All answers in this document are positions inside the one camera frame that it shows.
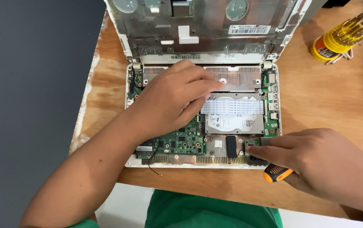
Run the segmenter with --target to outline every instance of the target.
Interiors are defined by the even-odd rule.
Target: gray wall
[[[103,0],[0,1],[0,227],[67,157]]]

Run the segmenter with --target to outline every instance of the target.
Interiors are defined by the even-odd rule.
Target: wooden table
[[[308,53],[312,42],[363,11],[352,0],[343,8],[321,9],[295,31],[277,61],[283,133],[333,128],[363,150],[363,45],[354,59],[325,65]],[[127,67],[117,33],[104,15],[70,153],[124,109]],[[270,184],[262,170],[124,168],[118,182],[320,215],[362,219],[360,212],[300,192],[284,181]]]

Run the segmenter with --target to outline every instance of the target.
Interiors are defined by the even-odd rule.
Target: laptop
[[[282,133],[276,61],[311,0],[105,2],[129,63],[125,108],[183,59],[226,83],[185,127],[143,142],[125,166],[264,169],[245,147]]]

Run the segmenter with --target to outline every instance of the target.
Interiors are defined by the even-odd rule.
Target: hand
[[[363,151],[331,129],[308,129],[247,147],[249,154],[294,170],[284,180],[308,194],[363,210]]]
[[[147,140],[187,125],[210,92],[224,86],[202,67],[182,60],[158,74],[125,112],[136,124],[134,131]]]

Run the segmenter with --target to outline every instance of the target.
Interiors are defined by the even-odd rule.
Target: barcode label
[[[319,52],[319,54],[321,54],[322,56],[325,56],[326,58],[329,58],[329,57],[331,57],[331,56],[332,56],[332,54],[330,54],[330,53],[326,52],[323,48],[320,48],[320,49],[318,50],[318,52]]]
[[[246,127],[252,126],[253,120],[246,120]]]
[[[137,151],[152,151],[152,147],[138,146]]]
[[[231,25],[228,34],[267,34],[270,28],[269,25]]]
[[[172,56],[173,59],[200,59],[201,55],[176,55]]]

